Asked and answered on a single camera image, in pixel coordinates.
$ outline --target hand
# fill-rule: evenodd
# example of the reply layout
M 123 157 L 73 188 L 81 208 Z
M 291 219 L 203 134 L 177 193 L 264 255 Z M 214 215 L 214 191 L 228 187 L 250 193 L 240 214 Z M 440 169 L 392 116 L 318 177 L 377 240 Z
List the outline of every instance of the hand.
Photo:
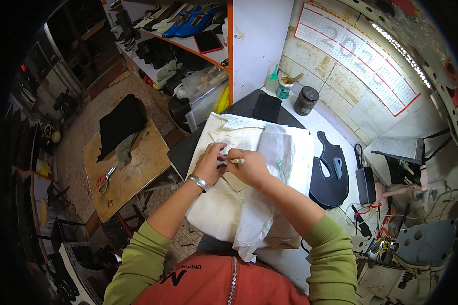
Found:
M 232 159 L 244 159 L 243 164 L 233 164 Z M 260 189 L 265 181 L 273 177 L 266 167 L 265 157 L 256 151 L 231 148 L 227 154 L 227 171 L 255 189 Z
M 226 156 L 220 153 L 226 146 L 226 143 L 209 144 L 205 153 L 200 155 L 199 161 L 193 170 L 193 174 L 204 179 L 208 184 L 213 186 L 227 170 L 226 167 L 217 168 L 217 160 L 227 160 Z

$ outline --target led light strip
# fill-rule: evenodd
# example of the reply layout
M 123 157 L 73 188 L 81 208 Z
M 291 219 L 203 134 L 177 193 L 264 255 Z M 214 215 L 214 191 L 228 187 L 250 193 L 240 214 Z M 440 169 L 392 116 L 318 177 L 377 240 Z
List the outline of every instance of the led light strip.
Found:
M 426 75 L 424 74 L 424 72 L 422 71 L 421 67 L 419 67 L 418 64 L 416 64 L 416 62 L 412 59 L 412 57 L 410 56 L 410 54 L 400 45 L 400 43 L 398 43 L 397 40 L 395 40 L 389 33 L 387 33 L 384 29 L 382 29 L 381 27 L 379 27 L 378 25 L 376 24 L 372 24 L 372 27 L 376 28 L 376 30 L 382 34 L 401 54 L 402 56 L 405 58 L 405 60 L 407 60 L 409 62 L 409 64 L 411 64 L 411 66 L 414 68 L 414 70 L 417 72 L 417 74 L 419 75 L 419 77 L 422 79 L 422 82 L 429 88 L 431 89 L 431 83 L 428 81 L 428 79 L 426 78 Z

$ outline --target red phone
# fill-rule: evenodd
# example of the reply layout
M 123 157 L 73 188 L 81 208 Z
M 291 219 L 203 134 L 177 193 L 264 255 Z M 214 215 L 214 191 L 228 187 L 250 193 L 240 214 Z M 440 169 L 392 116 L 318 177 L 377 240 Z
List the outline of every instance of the red phone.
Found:
M 214 31 L 204 31 L 193 34 L 200 54 L 215 52 L 224 49 Z

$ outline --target calendar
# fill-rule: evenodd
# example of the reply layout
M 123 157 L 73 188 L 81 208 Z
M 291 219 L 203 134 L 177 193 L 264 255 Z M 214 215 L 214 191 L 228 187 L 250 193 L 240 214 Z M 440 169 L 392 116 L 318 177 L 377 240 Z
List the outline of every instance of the calendar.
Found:
M 394 117 L 421 95 L 387 52 L 343 18 L 304 3 L 293 35 L 344 65 L 377 95 Z

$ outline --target orange vest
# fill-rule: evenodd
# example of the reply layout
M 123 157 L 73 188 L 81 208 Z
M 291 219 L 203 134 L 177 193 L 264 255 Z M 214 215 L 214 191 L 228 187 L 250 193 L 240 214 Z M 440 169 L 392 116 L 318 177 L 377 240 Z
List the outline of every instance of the orange vest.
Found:
M 309 304 L 283 275 L 239 257 L 196 252 L 146 288 L 140 304 Z

